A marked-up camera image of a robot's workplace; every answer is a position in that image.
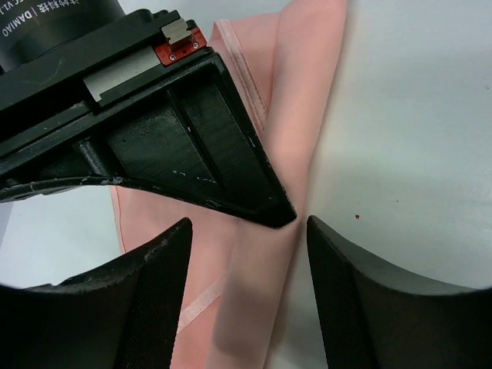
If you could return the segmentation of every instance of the folded pink towel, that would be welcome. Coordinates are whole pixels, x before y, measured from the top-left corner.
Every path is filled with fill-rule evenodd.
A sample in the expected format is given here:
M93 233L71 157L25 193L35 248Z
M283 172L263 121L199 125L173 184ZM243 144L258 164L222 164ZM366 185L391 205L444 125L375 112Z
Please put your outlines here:
M173 369L261 369L297 236L308 170L344 29L345 0L294 0L279 13L216 23L210 45L231 72L298 213L272 230L228 215L113 188L123 251L183 217L194 240Z

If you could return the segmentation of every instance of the red mount plate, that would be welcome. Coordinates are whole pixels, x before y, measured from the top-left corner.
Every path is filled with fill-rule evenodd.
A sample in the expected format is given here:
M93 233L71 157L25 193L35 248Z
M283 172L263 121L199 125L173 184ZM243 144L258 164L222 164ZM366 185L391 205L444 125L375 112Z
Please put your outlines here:
M159 45L154 50L161 63L168 66L175 62L179 62L205 46L207 46L207 40L203 36L203 33L201 33L200 28L195 27L191 30L191 40L186 42L181 48L172 51L169 44L166 42L165 44Z

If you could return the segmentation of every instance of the pink cloth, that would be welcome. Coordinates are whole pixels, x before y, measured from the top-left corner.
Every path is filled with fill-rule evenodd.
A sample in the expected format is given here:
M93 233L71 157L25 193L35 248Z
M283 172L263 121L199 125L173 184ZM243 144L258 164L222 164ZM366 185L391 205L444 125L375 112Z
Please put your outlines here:
M219 21L220 52L298 219L280 230L113 188L123 251L183 217L194 240L172 369L261 369L297 236L308 171L344 30L345 0L294 0L281 12Z

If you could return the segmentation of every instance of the black plastic housing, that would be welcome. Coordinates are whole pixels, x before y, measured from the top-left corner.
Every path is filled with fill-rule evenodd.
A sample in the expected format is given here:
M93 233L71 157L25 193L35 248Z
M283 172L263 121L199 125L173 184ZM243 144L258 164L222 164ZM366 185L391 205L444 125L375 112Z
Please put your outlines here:
M316 217L307 250L330 369L492 367L492 288L399 268Z
M213 49L89 93L84 78L166 42L178 19L137 11L0 76L0 201L119 185L273 228L295 219Z
M191 222L184 219L58 286L0 285L0 368L168 368L191 236Z

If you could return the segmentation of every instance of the white tabletop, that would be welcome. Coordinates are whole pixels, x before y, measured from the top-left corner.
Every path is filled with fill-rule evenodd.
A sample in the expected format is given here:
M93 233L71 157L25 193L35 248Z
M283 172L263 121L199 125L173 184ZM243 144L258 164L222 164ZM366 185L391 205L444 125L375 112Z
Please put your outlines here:
M215 19L286 2L121 1L176 8L208 34ZM353 1L309 200L309 214L360 246L476 288L492 285L491 19L489 0ZM60 281L117 256L107 189L57 196L14 205L1 282ZM269 368L326 368L304 243L287 291Z

